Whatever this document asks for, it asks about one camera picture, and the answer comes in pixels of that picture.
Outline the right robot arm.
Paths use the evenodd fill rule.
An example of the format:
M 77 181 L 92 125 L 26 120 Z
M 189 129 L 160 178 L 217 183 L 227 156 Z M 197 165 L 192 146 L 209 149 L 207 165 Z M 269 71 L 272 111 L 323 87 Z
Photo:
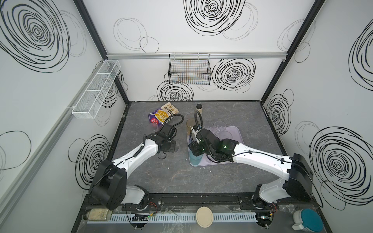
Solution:
M 188 147 L 194 156 L 204 154 L 215 164 L 246 164 L 278 177 L 273 182 L 257 185 L 251 197 L 256 209 L 264 209 L 286 198 L 311 201 L 313 173 L 300 155 L 285 156 L 264 152 L 236 140 L 219 139 L 210 130 L 197 126 L 190 130 L 189 140 Z

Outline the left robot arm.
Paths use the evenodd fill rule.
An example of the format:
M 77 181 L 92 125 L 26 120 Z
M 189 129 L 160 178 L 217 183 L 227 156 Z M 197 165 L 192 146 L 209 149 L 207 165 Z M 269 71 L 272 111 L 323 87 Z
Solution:
M 175 126 L 164 124 L 159 131 L 145 135 L 142 143 L 126 155 L 114 161 L 101 162 L 89 188 L 89 196 L 109 210 L 122 204 L 145 209 L 149 203 L 149 192 L 139 185 L 128 185 L 128 177 L 149 158 L 161 152 L 174 152 L 176 134 Z

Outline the lilac plastic tray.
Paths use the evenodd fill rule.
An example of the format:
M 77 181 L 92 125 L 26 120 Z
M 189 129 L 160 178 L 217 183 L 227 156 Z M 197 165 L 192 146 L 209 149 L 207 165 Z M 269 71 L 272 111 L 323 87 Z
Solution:
M 236 126 L 228 126 L 225 131 L 228 131 L 228 132 L 230 132 L 232 134 L 232 136 L 233 136 L 232 140 L 238 141 L 239 143 L 242 143 L 242 144 L 244 143 L 244 140 L 243 140 L 243 138 L 241 136 L 241 133 L 240 133 L 239 129 Z M 219 134 L 220 133 L 215 133 L 214 132 L 214 135 L 217 136 L 218 138 L 219 138 Z M 189 155 L 193 154 L 190 149 L 188 149 L 188 154 Z M 214 166 L 214 165 L 225 165 L 225 164 L 229 164 L 230 163 L 229 161 L 227 161 L 227 162 L 221 162 L 221 163 L 215 163 L 215 162 L 212 162 L 210 160 L 210 157 L 207 157 L 206 154 L 202 154 L 202 155 L 203 155 L 203 159 L 202 159 L 201 163 L 197 167 Z

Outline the teal drinking glass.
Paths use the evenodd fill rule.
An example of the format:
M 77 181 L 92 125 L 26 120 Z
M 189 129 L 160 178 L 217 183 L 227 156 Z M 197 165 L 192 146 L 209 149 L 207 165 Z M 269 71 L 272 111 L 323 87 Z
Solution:
M 203 155 L 195 156 L 193 154 L 189 155 L 189 162 L 192 166 L 196 167 L 198 166 L 203 159 Z

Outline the clear ribbed glass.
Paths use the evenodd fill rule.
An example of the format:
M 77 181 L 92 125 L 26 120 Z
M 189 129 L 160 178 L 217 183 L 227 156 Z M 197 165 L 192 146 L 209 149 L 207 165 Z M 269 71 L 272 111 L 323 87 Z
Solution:
M 224 140 L 224 139 L 233 139 L 233 136 L 230 132 L 228 131 L 223 131 L 219 134 L 219 138 L 221 140 Z

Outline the yellow drinking glass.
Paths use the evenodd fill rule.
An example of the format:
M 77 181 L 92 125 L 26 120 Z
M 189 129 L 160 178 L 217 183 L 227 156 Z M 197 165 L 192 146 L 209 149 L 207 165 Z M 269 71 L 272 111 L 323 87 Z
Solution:
M 189 130 L 192 129 L 195 125 L 196 125 L 196 122 L 195 122 L 195 119 L 193 118 L 188 119 L 186 122 L 186 126 Z

